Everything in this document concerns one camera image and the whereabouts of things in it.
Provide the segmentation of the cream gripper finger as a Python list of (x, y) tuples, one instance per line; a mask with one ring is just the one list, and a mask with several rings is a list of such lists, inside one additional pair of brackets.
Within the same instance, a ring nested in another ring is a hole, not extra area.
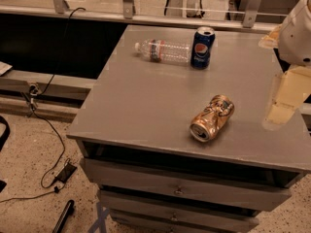
[(311, 68), (291, 65), (273, 80), (264, 121), (277, 126), (286, 124), (310, 95)]
[(279, 43), (280, 26), (276, 26), (259, 40), (259, 46), (264, 49), (277, 49)]

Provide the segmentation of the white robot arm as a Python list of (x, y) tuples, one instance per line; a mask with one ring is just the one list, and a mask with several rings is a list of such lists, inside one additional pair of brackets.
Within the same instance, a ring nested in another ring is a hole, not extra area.
[(273, 79), (263, 124), (275, 129), (286, 124), (311, 95), (311, 0), (299, 0), (284, 21), (259, 40), (275, 49), (290, 65)]

